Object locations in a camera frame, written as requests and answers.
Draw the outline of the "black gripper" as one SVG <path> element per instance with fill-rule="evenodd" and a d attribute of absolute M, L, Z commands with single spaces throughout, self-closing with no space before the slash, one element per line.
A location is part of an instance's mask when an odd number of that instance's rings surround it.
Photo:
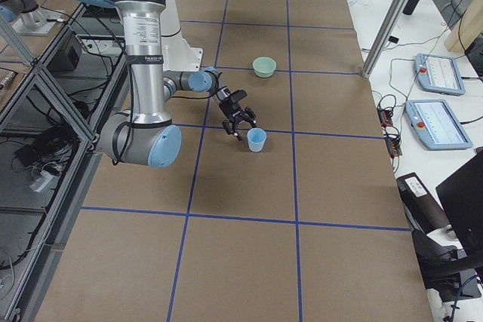
<path fill-rule="evenodd" d="M 219 108 L 226 116 L 226 119 L 222 121 L 223 129 L 228 135 L 234 136 L 237 140 L 242 140 L 242 136 L 238 132 L 238 125 L 246 121 L 251 127 L 257 126 L 256 115 L 250 107 L 246 107 L 242 110 L 238 103 L 232 101 L 221 102 Z"/>

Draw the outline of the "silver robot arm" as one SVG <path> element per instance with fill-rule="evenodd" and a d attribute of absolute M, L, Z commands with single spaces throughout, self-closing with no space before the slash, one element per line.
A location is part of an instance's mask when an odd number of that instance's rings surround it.
<path fill-rule="evenodd" d="M 1 0 L 1 17 L 19 35 L 46 36 L 57 23 L 61 14 L 40 7 L 36 0 Z"/>
<path fill-rule="evenodd" d="M 214 98 L 229 135 L 238 136 L 242 122 L 256 127 L 254 112 L 238 104 L 246 92 L 230 91 L 214 67 L 199 68 L 202 50 L 183 38 L 175 0 L 76 1 L 114 8 L 124 30 L 131 107 L 110 116 L 99 139 L 101 151 L 113 163 L 168 167 L 176 160 L 182 133 L 165 104 L 180 90 Z"/>

